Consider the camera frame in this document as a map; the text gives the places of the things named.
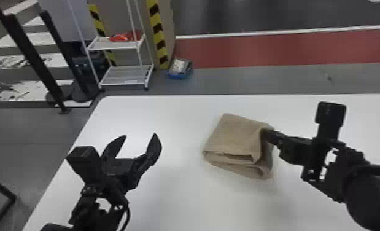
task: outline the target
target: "folded towel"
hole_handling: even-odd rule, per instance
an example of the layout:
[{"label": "folded towel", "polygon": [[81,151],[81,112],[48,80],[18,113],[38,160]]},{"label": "folded towel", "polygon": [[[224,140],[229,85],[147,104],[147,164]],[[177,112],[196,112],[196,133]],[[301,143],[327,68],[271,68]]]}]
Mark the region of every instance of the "folded towel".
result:
[{"label": "folded towel", "polygon": [[271,176],[273,145],[260,139],[263,129],[273,129],[233,114],[224,114],[208,139],[203,154],[219,168],[255,179]]}]

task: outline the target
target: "floor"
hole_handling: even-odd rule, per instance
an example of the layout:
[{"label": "floor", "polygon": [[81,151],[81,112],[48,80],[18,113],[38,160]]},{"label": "floor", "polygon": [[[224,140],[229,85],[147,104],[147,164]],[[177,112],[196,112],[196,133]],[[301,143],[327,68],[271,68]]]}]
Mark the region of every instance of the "floor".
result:
[{"label": "floor", "polygon": [[[0,5],[2,9],[8,9],[19,2],[21,1],[0,0]],[[258,16],[255,10],[262,10],[258,4],[266,1],[237,0],[226,2],[236,4],[241,7],[240,10],[246,8],[247,10],[244,10],[248,12],[245,15],[246,18],[242,18],[242,14],[231,14],[225,4],[215,8],[206,1],[173,1],[174,10],[183,12],[182,14],[175,14],[178,34],[234,33],[243,27],[237,25],[246,25],[245,28],[242,28],[244,31],[267,30],[264,22],[275,23],[272,29],[349,26],[361,25],[361,23],[380,25],[380,3],[367,0],[347,1],[349,3],[324,0],[324,3],[319,2],[320,6],[332,10],[324,13],[326,15],[325,20],[321,21],[325,21],[325,24],[308,22],[311,20],[307,20],[303,16],[299,20],[303,22],[300,26],[297,26],[297,23],[283,24],[276,20],[276,18],[295,17],[286,11],[278,13],[278,15],[268,14],[267,18],[262,18],[262,15]],[[295,2],[298,5],[301,4],[300,6],[303,6],[304,3],[302,0]],[[298,6],[290,6],[290,3],[287,5],[281,4],[281,1],[271,1],[271,4],[267,1],[267,3],[269,7],[274,9],[277,7],[289,8],[293,9],[295,14],[300,13]],[[203,4],[208,6],[203,8],[205,11],[202,13],[197,9],[200,9]],[[193,10],[181,10],[183,7]],[[306,12],[320,14],[318,11]],[[33,20],[38,13],[39,7],[35,4],[19,12],[17,16],[24,25]],[[226,15],[230,15],[232,20],[226,20]],[[335,15],[343,15],[343,18],[335,18]],[[191,18],[193,22],[190,26],[188,21]],[[45,31],[42,25],[26,30],[27,32]],[[0,38],[5,35],[6,32],[0,25]],[[195,40],[193,42],[202,46],[206,45],[205,42],[207,41]],[[222,62],[213,59],[210,59],[209,62],[203,60],[200,55],[201,52],[188,50],[189,45],[186,40],[178,41],[177,46],[180,49],[180,54],[189,55],[196,61],[196,67],[200,68],[195,69],[188,79],[167,79],[163,71],[157,71],[150,83],[149,92],[144,92],[141,87],[137,89],[113,87],[108,88],[100,98],[107,95],[380,93],[380,55],[378,55],[378,53],[380,54],[380,47],[375,52],[375,57],[379,57],[378,60],[364,60],[361,63],[354,60],[330,63],[309,61],[306,63],[289,63],[288,61],[283,63],[277,60],[278,55],[275,55],[272,61],[279,63],[269,64],[263,62],[264,59],[258,59],[258,61],[240,64],[237,63],[237,57],[233,58],[228,55],[225,60],[232,60],[232,62],[223,65]],[[372,47],[372,45],[361,44],[358,47],[365,48]],[[53,45],[37,47],[37,49],[40,53],[57,53],[56,47]],[[3,47],[0,48],[0,55],[20,55],[20,52],[17,48]],[[51,70],[68,71],[65,67],[62,69],[51,68]],[[31,76],[31,78],[36,79],[33,71],[28,67],[0,69],[0,79],[2,80],[11,80],[15,76]],[[56,76],[64,76],[64,74],[58,73]],[[18,202],[2,220],[0,230],[22,229],[98,101],[99,99],[90,108],[75,108],[68,115],[59,115],[59,110],[56,108],[0,109],[0,182],[18,195]]]},{"label": "floor", "polygon": [[380,25],[380,1],[172,1],[177,34],[217,34]]}]

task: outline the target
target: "red object on shelf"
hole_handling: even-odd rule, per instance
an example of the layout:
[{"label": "red object on shelf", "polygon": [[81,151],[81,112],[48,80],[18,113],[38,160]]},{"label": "red object on shelf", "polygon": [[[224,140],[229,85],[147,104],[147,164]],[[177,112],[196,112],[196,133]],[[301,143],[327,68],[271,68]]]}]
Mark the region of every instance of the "red object on shelf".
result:
[{"label": "red object on shelf", "polygon": [[[135,30],[135,34],[137,35],[137,40],[141,40],[141,31]],[[126,34],[126,37],[130,41],[134,41],[134,33],[133,31],[130,31]]]},{"label": "red object on shelf", "polygon": [[[141,40],[141,31],[135,31],[137,35],[137,40]],[[111,42],[125,42],[125,41],[134,41],[134,33],[130,31],[124,34],[116,34],[108,38]]]}]

